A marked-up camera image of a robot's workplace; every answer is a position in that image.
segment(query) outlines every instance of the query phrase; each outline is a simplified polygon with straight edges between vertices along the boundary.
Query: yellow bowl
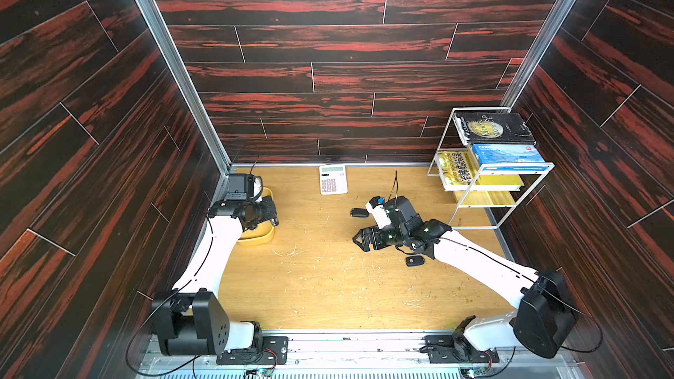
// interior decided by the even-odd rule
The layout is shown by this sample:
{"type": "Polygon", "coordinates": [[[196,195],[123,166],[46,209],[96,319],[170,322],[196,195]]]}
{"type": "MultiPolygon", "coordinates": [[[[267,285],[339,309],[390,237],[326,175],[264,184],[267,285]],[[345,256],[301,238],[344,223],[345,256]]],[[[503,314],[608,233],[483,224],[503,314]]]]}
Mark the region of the yellow bowl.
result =
{"type": "MultiPolygon", "coordinates": [[[[269,188],[262,190],[262,198],[272,197],[274,194],[269,188]]],[[[256,244],[263,244],[269,242],[274,238],[274,226],[271,221],[265,221],[264,223],[257,226],[255,230],[246,230],[241,234],[241,238],[237,241],[237,244],[241,246],[254,246],[256,244]]]]}

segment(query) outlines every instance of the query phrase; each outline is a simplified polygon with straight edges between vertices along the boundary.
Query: calculator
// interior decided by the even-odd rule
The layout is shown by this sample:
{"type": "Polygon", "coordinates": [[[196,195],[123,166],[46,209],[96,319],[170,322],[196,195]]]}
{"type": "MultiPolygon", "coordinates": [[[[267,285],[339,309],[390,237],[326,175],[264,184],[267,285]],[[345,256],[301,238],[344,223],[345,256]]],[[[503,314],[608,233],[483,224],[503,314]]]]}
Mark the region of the calculator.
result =
{"type": "Polygon", "coordinates": [[[318,167],[318,172],[321,181],[321,194],[339,195],[349,191],[349,187],[346,185],[346,165],[321,165],[318,167]]]}

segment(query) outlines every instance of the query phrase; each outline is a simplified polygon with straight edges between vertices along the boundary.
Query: book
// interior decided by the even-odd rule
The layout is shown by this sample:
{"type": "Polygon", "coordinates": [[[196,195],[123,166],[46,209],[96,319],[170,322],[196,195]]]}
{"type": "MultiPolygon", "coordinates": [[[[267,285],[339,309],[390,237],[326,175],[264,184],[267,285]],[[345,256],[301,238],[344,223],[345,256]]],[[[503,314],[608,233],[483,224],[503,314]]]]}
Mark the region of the book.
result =
{"type": "MultiPolygon", "coordinates": [[[[442,151],[437,155],[437,163],[443,176],[446,191],[467,190],[477,174],[479,165],[470,151],[442,151]]],[[[517,174],[480,174],[471,190],[513,191],[524,185],[517,174]]]]}
{"type": "Polygon", "coordinates": [[[533,145],[527,144],[475,144],[470,150],[473,152],[478,164],[500,163],[531,163],[526,167],[485,167],[485,169],[498,169],[504,171],[526,170],[540,172],[546,169],[545,160],[533,145]]]}
{"type": "Polygon", "coordinates": [[[517,113],[457,112],[454,125],[461,142],[472,144],[529,144],[534,136],[517,113]]]}

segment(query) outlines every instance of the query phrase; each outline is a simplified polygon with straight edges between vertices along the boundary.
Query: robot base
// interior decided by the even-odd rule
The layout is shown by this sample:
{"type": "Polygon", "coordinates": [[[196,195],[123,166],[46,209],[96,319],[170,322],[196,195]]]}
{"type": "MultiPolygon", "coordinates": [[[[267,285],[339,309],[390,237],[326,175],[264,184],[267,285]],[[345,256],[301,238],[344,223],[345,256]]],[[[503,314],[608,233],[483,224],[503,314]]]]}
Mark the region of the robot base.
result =
{"type": "MultiPolygon", "coordinates": [[[[276,364],[285,364],[288,359],[288,337],[262,337],[262,348],[274,351],[277,356],[276,364]]],[[[218,356],[216,363],[223,366],[269,366],[274,364],[274,355],[264,351],[262,356],[256,355],[255,349],[240,349],[225,351],[218,356]]]]}
{"type": "Polygon", "coordinates": [[[492,363],[499,362],[499,355],[496,351],[471,351],[470,359],[459,359],[454,349],[454,338],[451,335],[426,335],[424,337],[426,345],[433,345],[428,350],[428,360],[431,364],[446,364],[446,363],[489,363],[489,356],[491,356],[492,363]]]}

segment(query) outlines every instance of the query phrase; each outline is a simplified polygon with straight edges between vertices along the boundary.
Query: mounting plate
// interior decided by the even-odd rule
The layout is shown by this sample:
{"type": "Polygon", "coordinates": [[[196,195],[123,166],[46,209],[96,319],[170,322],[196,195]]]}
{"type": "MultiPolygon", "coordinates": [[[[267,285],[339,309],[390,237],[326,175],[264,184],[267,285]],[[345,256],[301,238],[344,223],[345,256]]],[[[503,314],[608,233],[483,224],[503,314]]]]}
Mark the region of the mounting plate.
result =
{"type": "MultiPolygon", "coordinates": [[[[262,348],[274,351],[278,356],[277,365],[286,363],[288,359],[288,337],[262,337],[262,348]]],[[[216,363],[222,366],[269,366],[274,364],[274,356],[265,351],[262,357],[254,358],[240,350],[225,351],[224,354],[216,358],[216,363]]]]}
{"type": "Polygon", "coordinates": [[[489,363],[489,356],[491,356],[492,363],[499,362],[499,354],[496,351],[486,350],[486,351],[476,351],[475,355],[470,359],[470,361],[459,360],[453,355],[451,347],[454,346],[454,340],[451,338],[451,335],[426,335],[424,338],[426,345],[438,345],[441,347],[450,347],[448,349],[444,348],[434,348],[428,352],[428,359],[431,364],[441,364],[441,363],[489,363]]]}

